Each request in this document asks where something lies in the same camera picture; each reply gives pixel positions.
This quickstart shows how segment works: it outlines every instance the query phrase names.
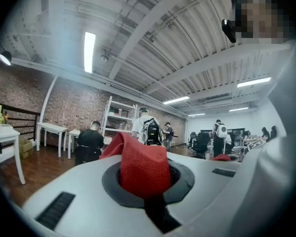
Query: brick wall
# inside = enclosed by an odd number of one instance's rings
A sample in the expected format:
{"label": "brick wall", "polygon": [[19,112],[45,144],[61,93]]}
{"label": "brick wall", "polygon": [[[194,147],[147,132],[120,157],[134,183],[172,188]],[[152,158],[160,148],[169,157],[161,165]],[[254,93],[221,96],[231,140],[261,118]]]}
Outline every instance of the brick wall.
{"label": "brick wall", "polygon": [[[37,70],[18,66],[1,66],[0,102],[18,108],[40,112],[52,79],[52,75]],[[171,123],[175,135],[178,136],[178,138],[174,138],[176,145],[184,142],[185,119],[63,78],[57,79],[51,92],[45,110],[44,122],[65,126],[69,131],[72,129],[86,129],[89,127],[91,121],[98,120],[102,122],[105,105],[110,96],[113,96],[113,100],[117,102],[128,105],[138,104],[138,109],[140,107],[146,107],[150,115],[159,121],[162,128],[164,128],[163,125],[165,122],[168,121]],[[20,118],[22,116],[20,114],[13,114],[12,112],[8,114],[13,118]],[[29,125],[29,122],[31,122],[12,121],[9,122],[11,125]],[[115,128],[119,128],[121,123],[120,120],[113,118],[110,118],[108,121],[108,125]],[[115,134],[115,132],[111,132],[106,135],[114,136]],[[57,135],[48,133],[47,143],[57,145]]]}
{"label": "brick wall", "polygon": [[[20,66],[0,63],[0,103],[40,113],[53,76]],[[7,111],[9,118],[34,119],[35,115]],[[9,120],[12,126],[33,125],[33,121]],[[20,133],[33,131],[32,127],[16,128]],[[33,134],[22,135],[32,138]]]}

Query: red cloth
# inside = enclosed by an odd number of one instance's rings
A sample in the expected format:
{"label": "red cloth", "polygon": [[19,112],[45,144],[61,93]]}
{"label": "red cloth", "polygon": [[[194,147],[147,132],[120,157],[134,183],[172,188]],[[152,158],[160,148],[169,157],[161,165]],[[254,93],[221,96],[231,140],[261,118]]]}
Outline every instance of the red cloth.
{"label": "red cloth", "polygon": [[171,187],[167,151],[162,146],[146,146],[127,133],[118,133],[100,159],[122,155],[121,186],[132,194],[148,199]]}
{"label": "red cloth", "polygon": [[231,158],[228,156],[228,155],[219,155],[219,156],[216,156],[215,158],[213,158],[212,160],[219,160],[219,161],[230,161]]}

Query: white shelf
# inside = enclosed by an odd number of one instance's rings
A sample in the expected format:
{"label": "white shelf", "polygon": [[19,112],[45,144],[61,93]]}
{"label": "white shelf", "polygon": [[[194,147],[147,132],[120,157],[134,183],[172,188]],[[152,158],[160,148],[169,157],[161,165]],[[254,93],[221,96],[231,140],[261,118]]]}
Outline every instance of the white shelf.
{"label": "white shelf", "polygon": [[122,108],[124,110],[131,110],[131,109],[135,109],[136,107],[133,107],[133,106],[130,106],[130,105],[125,105],[125,104],[122,104],[122,103],[118,103],[116,101],[111,101],[111,106],[113,107],[118,107],[118,108]]}
{"label": "white shelf", "polygon": [[105,128],[105,131],[114,131],[114,132],[132,132],[130,130],[120,130],[120,129],[113,129],[113,128]]}
{"label": "white shelf", "polygon": [[111,115],[111,114],[108,114],[108,117],[110,117],[110,118],[115,118],[115,119],[123,119],[123,120],[130,120],[130,121],[133,121],[132,118],[127,118],[127,117],[122,117],[122,116],[117,116],[117,115]]}

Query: white table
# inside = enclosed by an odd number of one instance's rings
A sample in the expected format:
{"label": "white table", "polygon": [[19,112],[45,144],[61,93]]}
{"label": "white table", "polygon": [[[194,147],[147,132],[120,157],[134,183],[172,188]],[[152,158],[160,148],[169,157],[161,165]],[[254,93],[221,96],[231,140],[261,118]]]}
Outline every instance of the white table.
{"label": "white table", "polygon": [[20,153],[19,153],[19,135],[18,131],[13,130],[12,126],[0,125],[0,143],[7,141],[14,141],[14,157],[16,162],[16,168],[18,170],[19,178],[22,184],[25,184],[24,175],[22,172]]}
{"label": "white table", "polygon": [[71,152],[74,151],[74,138],[79,137],[80,130],[74,129],[69,132],[68,138],[68,159],[71,158]]}
{"label": "white table", "polygon": [[64,151],[66,151],[66,136],[67,136],[67,130],[68,128],[58,126],[55,124],[50,124],[50,123],[37,123],[37,143],[36,143],[36,150],[39,151],[39,145],[40,145],[40,130],[44,129],[45,130],[45,135],[44,135],[44,146],[46,147],[46,135],[47,132],[50,133],[56,133],[58,134],[58,157],[61,157],[61,138],[63,135],[63,132],[65,133],[65,138],[64,138]]}

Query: ceiling light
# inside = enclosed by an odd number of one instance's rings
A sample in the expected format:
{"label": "ceiling light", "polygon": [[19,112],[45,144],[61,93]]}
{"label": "ceiling light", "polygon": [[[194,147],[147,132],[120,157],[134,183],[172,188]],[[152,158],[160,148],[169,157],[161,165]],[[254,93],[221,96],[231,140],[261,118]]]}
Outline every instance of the ceiling light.
{"label": "ceiling light", "polygon": [[241,82],[241,83],[238,83],[237,87],[239,88],[239,87],[249,86],[257,83],[268,82],[270,80],[271,80],[271,77],[253,80],[253,81]]}
{"label": "ceiling light", "polygon": [[185,100],[185,99],[189,99],[189,97],[186,96],[186,97],[181,97],[181,98],[178,98],[178,99],[173,99],[173,100],[170,100],[170,101],[164,102],[164,104],[167,105],[167,104],[171,104],[171,103],[179,102],[179,101],[182,101],[182,100]]}
{"label": "ceiling light", "polygon": [[84,36],[84,71],[92,73],[92,58],[95,35],[86,32]]}
{"label": "ceiling light", "polygon": [[200,114],[192,114],[192,115],[188,115],[188,116],[198,116],[198,115],[205,115],[205,113],[200,113]]}
{"label": "ceiling light", "polygon": [[3,61],[6,65],[11,65],[12,55],[9,51],[3,51],[0,54],[0,59]]}
{"label": "ceiling light", "polygon": [[229,112],[234,112],[234,111],[241,111],[241,110],[246,110],[248,109],[249,107],[245,107],[245,108],[239,108],[239,109],[233,109],[233,110],[230,110]]}

